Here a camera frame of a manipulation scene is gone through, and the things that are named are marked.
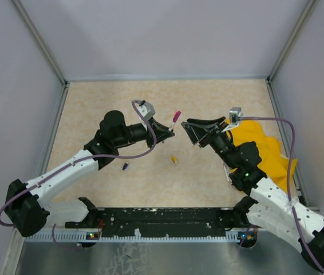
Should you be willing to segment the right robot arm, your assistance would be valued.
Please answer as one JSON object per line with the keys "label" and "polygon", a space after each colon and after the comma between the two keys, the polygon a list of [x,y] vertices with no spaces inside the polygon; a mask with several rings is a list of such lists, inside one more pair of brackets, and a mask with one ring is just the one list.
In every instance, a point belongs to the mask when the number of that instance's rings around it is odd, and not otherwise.
{"label": "right robot arm", "polygon": [[255,142],[235,146],[227,132],[236,128],[246,117],[232,115],[225,119],[182,122],[192,144],[210,146],[224,164],[232,169],[232,185],[246,194],[235,211],[235,222],[243,227],[261,227],[289,243],[315,270],[324,274],[324,216],[294,199],[289,190],[283,191],[262,171],[262,161]]}

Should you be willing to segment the purple pen cap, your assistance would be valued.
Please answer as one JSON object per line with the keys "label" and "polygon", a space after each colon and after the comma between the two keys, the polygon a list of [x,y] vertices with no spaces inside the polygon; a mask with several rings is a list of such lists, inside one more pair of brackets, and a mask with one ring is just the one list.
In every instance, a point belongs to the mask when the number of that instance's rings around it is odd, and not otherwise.
{"label": "purple pen cap", "polygon": [[177,120],[178,120],[178,118],[179,118],[179,116],[181,115],[181,112],[180,111],[178,111],[177,112],[177,114],[176,114],[176,117],[175,117],[175,119],[176,119],[176,122],[177,122]]}

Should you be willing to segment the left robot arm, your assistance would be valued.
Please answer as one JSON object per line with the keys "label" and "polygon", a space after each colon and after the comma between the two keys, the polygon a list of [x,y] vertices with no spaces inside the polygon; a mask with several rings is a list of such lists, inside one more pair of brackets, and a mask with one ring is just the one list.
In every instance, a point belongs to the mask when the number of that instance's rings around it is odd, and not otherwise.
{"label": "left robot arm", "polygon": [[119,149],[146,142],[148,152],[157,144],[174,137],[174,131],[154,119],[154,111],[137,107],[141,122],[127,125],[121,111],[112,110],[100,121],[94,138],[73,157],[34,179],[12,181],[7,190],[0,217],[5,213],[9,226],[22,237],[31,237],[46,225],[77,223],[92,227],[97,223],[95,206],[86,198],[55,203],[53,198],[83,177],[100,171],[115,159],[122,159]]}

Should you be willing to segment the white purple marker pen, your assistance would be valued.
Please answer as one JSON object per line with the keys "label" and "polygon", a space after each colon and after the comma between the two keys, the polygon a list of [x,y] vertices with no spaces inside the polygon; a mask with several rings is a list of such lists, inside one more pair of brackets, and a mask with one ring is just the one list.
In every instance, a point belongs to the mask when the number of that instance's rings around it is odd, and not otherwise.
{"label": "white purple marker pen", "polygon": [[172,130],[173,130],[175,124],[176,124],[176,123],[171,122],[171,124],[170,124],[170,126],[169,126],[169,128],[168,128],[168,131],[169,131],[169,132],[172,132]]}

